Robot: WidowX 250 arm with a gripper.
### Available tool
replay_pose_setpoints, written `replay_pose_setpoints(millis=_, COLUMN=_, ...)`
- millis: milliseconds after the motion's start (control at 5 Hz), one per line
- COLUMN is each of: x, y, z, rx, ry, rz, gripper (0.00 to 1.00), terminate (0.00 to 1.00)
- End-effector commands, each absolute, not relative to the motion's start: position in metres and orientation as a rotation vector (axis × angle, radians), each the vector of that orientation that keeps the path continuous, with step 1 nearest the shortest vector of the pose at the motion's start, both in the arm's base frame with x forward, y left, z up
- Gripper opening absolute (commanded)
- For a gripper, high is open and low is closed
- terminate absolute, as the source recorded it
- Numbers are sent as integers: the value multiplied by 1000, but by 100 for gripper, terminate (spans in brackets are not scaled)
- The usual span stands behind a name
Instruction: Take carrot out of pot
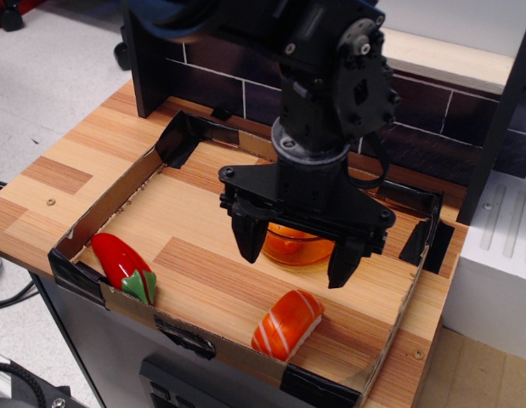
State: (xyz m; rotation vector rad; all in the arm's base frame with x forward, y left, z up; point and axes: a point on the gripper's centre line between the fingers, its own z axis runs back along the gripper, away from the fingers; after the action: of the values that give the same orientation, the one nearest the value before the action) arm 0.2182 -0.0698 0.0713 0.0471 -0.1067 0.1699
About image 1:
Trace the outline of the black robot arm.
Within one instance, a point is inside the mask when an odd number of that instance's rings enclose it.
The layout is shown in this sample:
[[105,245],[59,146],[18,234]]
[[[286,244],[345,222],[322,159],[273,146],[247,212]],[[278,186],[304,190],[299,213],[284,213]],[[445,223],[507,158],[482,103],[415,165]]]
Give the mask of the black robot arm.
[[344,286],[362,258],[383,251],[395,215],[366,194],[380,180],[348,172],[351,146],[364,139],[379,150],[376,131],[393,121],[399,102],[382,53],[385,16],[374,2],[129,1],[126,11],[162,40],[217,37],[280,65],[276,162],[218,174],[245,260],[257,260],[272,223],[334,243],[332,288]]

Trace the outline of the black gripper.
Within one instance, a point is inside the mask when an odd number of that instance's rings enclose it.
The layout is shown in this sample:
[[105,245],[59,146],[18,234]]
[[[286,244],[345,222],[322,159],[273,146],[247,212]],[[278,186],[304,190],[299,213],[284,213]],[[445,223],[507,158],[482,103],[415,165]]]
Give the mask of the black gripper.
[[301,165],[281,157],[267,165],[228,165],[218,176],[221,206],[232,218],[240,255],[254,264],[270,223],[334,241],[328,288],[343,287],[362,257],[382,253],[394,213],[365,192],[385,178],[362,180],[348,173],[348,159]]

